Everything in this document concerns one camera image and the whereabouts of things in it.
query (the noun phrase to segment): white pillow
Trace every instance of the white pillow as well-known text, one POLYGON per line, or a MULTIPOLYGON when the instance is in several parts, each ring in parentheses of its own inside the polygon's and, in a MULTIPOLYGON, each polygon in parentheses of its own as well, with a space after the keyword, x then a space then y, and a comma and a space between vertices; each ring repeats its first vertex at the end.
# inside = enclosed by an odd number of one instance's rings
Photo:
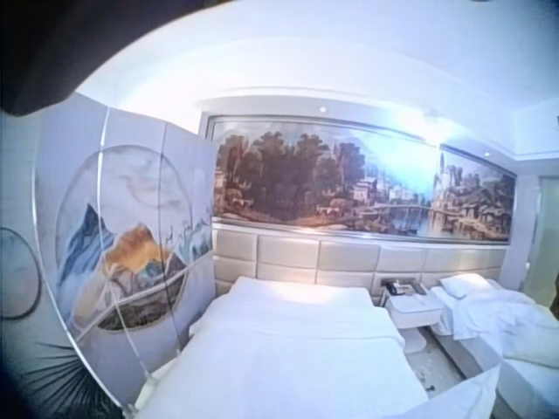
POLYGON ((453 277, 443 278, 440 284, 455 299, 462 299, 476 292, 492 291, 494 288, 477 273, 460 273, 453 277))
POLYGON ((365 288, 266 281, 247 277, 239 277, 228 295, 244 295, 255 299, 281 299, 327 306, 372 306, 369 292, 365 288))

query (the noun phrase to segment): padded headboard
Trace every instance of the padded headboard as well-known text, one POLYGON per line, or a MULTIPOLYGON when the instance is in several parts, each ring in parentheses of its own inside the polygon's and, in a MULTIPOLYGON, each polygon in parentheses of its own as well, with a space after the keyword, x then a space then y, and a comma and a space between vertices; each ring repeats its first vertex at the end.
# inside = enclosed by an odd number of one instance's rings
POLYGON ((214 223, 217 293, 239 276, 367 288, 377 302, 384 278, 431 287, 457 272, 498 279, 506 246, 421 244, 250 229, 214 223))

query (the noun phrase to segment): doorway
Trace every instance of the doorway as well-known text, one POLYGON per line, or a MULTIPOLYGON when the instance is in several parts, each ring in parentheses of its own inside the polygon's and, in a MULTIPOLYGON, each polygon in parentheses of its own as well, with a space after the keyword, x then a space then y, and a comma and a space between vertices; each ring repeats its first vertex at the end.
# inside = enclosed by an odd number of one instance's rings
POLYGON ((523 291, 536 303, 551 307, 559 304, 559 178, 543 177, 540 187, 540 211, 523 291))

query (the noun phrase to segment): nightstand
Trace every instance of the nightstand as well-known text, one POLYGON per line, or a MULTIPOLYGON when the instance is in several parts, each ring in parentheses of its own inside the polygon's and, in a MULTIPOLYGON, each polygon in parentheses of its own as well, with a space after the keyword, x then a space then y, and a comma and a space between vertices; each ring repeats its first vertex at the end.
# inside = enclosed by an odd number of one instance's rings
POLYGON ((445 309, 443 302, 427 290, 427 295, 390 295, 384 290, 384 308, 405 340, 405 354, 421 351, 427 344, 418 327, 431 326, 440 321, 445 309))

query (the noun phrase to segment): floor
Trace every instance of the floor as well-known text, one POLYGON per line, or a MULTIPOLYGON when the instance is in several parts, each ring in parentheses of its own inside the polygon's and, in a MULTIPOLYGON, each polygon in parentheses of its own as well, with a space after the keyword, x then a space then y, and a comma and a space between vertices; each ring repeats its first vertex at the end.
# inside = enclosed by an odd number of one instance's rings
POLYGON ((427 340, 427 346, 405 357, 416 377, 421 381, 430 398, 439 395, 464 379, 458 369, 449 361, 445 353, 425 329, 419 331, 427 340))

